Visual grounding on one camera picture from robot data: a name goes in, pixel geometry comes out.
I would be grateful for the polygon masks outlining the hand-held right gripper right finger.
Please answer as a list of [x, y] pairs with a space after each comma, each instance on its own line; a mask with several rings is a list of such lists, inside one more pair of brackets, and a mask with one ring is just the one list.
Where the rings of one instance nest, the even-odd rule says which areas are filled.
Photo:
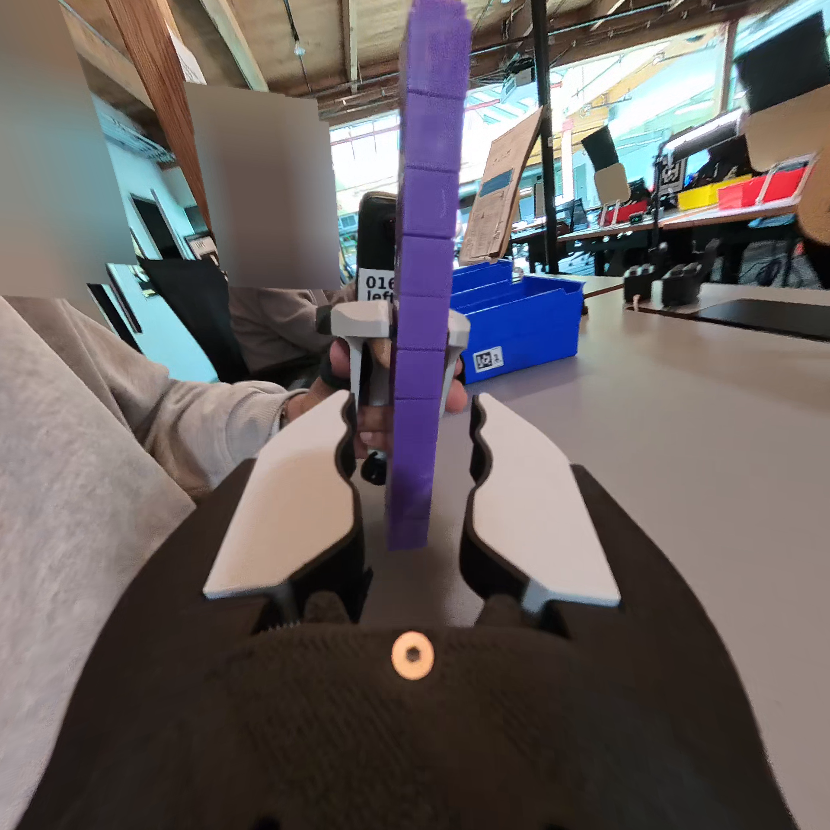
[[459, 565], [481, 599], [616, 608], [621, 593], [566, 454], [489, 393], [472, 401]]

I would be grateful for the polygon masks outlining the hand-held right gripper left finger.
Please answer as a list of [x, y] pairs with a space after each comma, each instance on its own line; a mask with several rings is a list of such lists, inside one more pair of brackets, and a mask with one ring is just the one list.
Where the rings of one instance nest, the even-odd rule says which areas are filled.
[[338, 391], [293, 421], [260, 451], [213, 566], [208, 600], [265, 597], [300, 619], [310, 597], [330, 592], [359, 619], [372, 573], [353, 431], [354, 396]]

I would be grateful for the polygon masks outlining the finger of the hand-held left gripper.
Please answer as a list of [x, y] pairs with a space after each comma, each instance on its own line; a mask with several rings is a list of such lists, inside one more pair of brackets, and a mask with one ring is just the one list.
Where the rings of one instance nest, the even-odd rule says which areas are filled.
[[354, 301], [334, 306], [332, 334], [348, 346], [350, 391], [356, 403], [384, 407], [390, 401], [393, 304]]
[[466, 350], [470, 338], [471, 324], [467, 317], [456, 311], [450, 311], [447, 327], [447, 347], [443, 383], [441, 390], [441, 416], [446, 410], [447, 398], [455, 377], [455, 370], [462, 353]]

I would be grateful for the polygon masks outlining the purple block bar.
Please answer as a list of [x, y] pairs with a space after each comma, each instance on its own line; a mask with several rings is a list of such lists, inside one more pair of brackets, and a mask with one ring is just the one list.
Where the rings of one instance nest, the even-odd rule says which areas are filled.
[[391, 551], [428, 542], [447, 362], [472, 27], [463, 2], [412, 2], [399, 52]]

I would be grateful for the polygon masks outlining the person's left forearm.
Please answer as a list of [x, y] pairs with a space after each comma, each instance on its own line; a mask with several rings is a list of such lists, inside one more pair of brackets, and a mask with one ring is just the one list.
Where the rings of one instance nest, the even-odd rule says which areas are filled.
[[312, 404], [274, 383], [174, 380], [150, 416], [144, 446], [193, 500], [212, 492]]

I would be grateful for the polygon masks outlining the person's left hand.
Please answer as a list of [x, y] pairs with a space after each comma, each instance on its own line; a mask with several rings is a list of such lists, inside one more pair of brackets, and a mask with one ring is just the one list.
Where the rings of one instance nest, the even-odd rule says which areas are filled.
[[[329, 349], [329, 362], [332, 374], [337, 379], [350, 379], [350, 352], [347, 343], [337, 338]], [[467, 404], [468, 397], [462, 383], [462, 360], [457, 361], [451, 382], [445, 413], [458, 414]], [[285, 403], [280, 424], [282, 427], [292, 423], [315, 406], [335, 393], [335, 388], [324, 379], [316, 379], [310, 388], [292, 396]], [[393, 448], [393, 408], [363, 406], [358, 409], [358, 431], [354, 438], [354, 451], [358, 458], [365, 458], [371, 451], [391, 452]]]

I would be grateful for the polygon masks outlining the blue storage bin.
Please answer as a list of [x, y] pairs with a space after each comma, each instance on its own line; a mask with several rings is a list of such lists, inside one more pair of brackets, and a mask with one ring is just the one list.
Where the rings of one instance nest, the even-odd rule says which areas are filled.
[[575, 356], [583, 306], [584, 282], [567, 276], [516, 280], [509, 260], [456, 269], [451, 308], [471, 325], [466, 383]]

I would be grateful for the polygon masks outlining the brown cardboard sheet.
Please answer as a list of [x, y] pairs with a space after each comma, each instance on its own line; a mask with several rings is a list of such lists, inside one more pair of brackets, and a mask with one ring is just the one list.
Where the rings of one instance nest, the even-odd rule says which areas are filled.
[[521, 175], [539, 136], [544, 113], [545, 107], [535, 109], [492, 142], [463, 237], [461, 266], [504, 256], [511, 239]]

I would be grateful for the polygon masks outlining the black fabric chair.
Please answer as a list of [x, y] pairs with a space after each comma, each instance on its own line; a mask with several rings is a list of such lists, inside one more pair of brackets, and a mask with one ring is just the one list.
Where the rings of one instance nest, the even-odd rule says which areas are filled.
[[220, 382], [251, 380], [232, 327], [227, 280], [209, 261], [181, 258], [138, 263], [154, 291], [196, 341]]

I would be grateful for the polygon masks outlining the black pole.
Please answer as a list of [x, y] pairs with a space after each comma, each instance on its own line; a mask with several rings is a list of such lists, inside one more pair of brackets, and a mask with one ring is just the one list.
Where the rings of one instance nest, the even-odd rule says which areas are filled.
[[531, 1], [532, 33], [534, 39], [534, 67], [537, 98], [541, 112], [539, 139], [541, 142], [543, 193], [545, 203], [546, 272], [559, 273], [557, 254], [557, 216], [555, 188], [555, 155], [551, 119], [551, 88], [549, 64], [549, 32], [545, 1]]

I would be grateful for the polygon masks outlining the black and beige panel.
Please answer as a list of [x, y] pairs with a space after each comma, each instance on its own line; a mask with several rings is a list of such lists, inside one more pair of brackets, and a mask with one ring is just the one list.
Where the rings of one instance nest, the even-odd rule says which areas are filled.
[[607, 125], [586, 135], [583, 149], [594, 166], [594, 184], [602, 207], [628, 202], [630, 186]]
[[829, 63], [823, 12], [759, 43], [735, 60], [749, 113], [743, 136], [759, 172], [828, 144]]

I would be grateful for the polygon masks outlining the white paper sheet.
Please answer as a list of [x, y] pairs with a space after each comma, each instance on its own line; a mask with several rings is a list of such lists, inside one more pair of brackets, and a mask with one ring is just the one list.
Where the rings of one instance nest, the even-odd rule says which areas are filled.
[[182, 77], [185, 82], [206, 86], [207, 80], [198, 64], [196, 57], [178, 36], [178, 34], [167, 24], [169, 37], [181, 66]]

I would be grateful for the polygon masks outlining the long wooden desk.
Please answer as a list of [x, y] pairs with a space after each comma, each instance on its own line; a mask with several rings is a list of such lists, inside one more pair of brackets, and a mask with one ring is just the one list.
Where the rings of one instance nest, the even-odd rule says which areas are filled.
[[662, 216], [658, 224], [642, 222], [636, 224], [617, 223], [610, 226], [590, 227], [557, 237], [557, 245], [566, 253], [582, 252], [594, 256], [596, 275], [605, 275], [606, 266], [613, 252], [626, 250], [648, 250], [660, 243], [660, 239], [681, 231], [692, 230], [702, 236], [711, 236], [712, 228], [725, 225], [728, 230], [721, 240], [728, 235], [735, 238], [761, 236], [766, 233], [770, 238], [780, 237], [776, 228], [740, 229], [739, 225], [771, 217], [790, 216], [798, 212], [798, 205], [805, 192], [793, 193], [788, 198], [761, 202], [749, 206], [720, 210], [715, 207], [693, 211], [674, 211]]

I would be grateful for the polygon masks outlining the yellow storage bin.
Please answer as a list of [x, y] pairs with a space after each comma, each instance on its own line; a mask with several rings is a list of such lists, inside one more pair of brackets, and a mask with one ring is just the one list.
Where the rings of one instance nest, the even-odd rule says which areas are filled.
[[711, 182], [682, 190], [677, 196], [678, 209], [680, 211], [693, 211], [708, 208], [718, 202], [718, 192], [721, 189], [729, 188], [735, 184], [742, 184], [751, 179], [752, 176], [750, 174], [745, 174], [720, 182]]

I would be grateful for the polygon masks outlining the black flat pad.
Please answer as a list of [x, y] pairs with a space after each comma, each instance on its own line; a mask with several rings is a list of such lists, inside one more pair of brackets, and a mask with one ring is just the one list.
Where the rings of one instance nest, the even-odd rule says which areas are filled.
[[760, 299], [738, 299], [695, 313], [705, 322], [767, 334], [829, 341], [829, 307]]

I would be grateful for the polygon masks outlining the black monitor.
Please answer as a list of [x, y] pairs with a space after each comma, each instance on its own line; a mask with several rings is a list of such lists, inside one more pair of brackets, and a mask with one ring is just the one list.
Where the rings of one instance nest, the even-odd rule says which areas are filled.
[[709, 171], [714, 181], [753, 171], [748, 145], [744, 137], [744, 109], [732, 109], [696, 127], [672, 135], [659, 148], [655, 160], [655, 184], [661, 196], [680, 192], [686, 181], [686, 161], [698, 153], [706, 153], [707, 161], [699, 172]]

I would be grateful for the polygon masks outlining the metal wall rail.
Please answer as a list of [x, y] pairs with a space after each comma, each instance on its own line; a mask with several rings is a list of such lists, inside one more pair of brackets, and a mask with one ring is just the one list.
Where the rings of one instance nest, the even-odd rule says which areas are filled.
[[97, 117], [105, 140], [121, 150], [153, 163], [174, 163], [175, 157], [133, 126], [111, 114], [97, 110]]

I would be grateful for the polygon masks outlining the wooden post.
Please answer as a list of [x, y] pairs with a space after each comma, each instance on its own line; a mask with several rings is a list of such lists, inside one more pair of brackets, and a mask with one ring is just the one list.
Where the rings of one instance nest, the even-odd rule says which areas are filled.
[[212, 232], [185, 77], [175, 48], [179, 29], [169, 3], [108, 1], [107, 5], [207, 229]]

